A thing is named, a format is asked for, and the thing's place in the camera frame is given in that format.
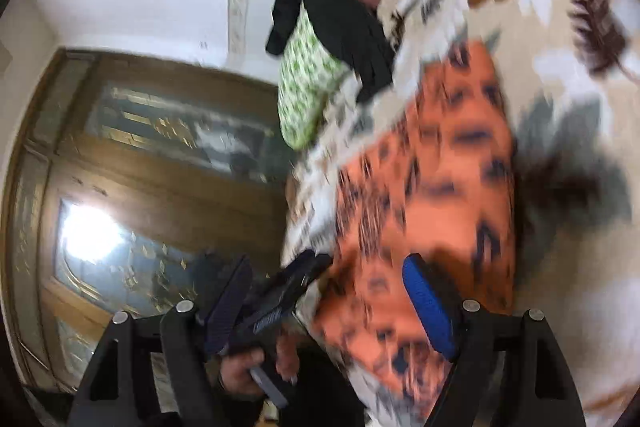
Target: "person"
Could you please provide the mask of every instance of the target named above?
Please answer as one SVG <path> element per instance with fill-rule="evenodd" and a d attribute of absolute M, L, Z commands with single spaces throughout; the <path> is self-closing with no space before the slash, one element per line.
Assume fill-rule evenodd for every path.
<path fill-rule="evenodd" d="M 253 427 L 265 396 L 249 370 L 260 365 L 264 352 L 254 349 L 224 357 L 214 393 L 231 427 Z M 289 405 L 278 412 L 280 427 L 364 427 L 365 408 L 349 382 L 327 354 L 308 337 L 285 331 L 276 343 L 276 370 L 296 381 Z"/>

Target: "blue gripper pad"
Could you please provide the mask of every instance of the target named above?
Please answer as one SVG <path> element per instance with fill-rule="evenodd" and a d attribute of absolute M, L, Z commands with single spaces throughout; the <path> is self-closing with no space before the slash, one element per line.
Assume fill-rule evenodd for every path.
<path fill-rule="evenodd" d="M 431 347 L 453 362 L 460 349 L 460 296 L 448 274 L 412 253 L 402 264 L 402 281 Z"/>

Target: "green patterned pillow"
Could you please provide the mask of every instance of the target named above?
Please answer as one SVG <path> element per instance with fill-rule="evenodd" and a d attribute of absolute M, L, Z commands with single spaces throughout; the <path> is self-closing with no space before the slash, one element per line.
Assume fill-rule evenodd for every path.
<path fill-rule="evenodd" d="M 278 85 L 280 129 L 291 148 L 302 149 L 314 138 L 324 104 L 347 71 L 348 65 L 330 55 L 316 37 L 302 3 L 284 50 Z"/>

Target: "bright light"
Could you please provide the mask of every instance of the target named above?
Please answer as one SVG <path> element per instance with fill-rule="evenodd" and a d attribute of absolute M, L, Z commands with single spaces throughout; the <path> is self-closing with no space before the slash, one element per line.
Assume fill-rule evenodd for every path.
<path fill-rule="evenodd" d="M 92 206 L 72 204 L 62 225 L 67 253 L 97 263 L 123 242 L 120 227 L 108 214 Z"/>

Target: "folded orange garment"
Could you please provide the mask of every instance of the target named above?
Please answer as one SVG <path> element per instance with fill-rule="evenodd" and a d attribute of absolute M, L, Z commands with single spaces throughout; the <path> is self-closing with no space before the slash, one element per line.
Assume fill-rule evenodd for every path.
<path fill-rule="evenodd" d="M 392 130 L 340 171 L 337 247 L 314 327 L 427 416 L 449 371 L 402 284 L 418 252 L 463 299 L 511 309 L 511 134 L 491 57 L 456 44 L 424 66 Z"/>

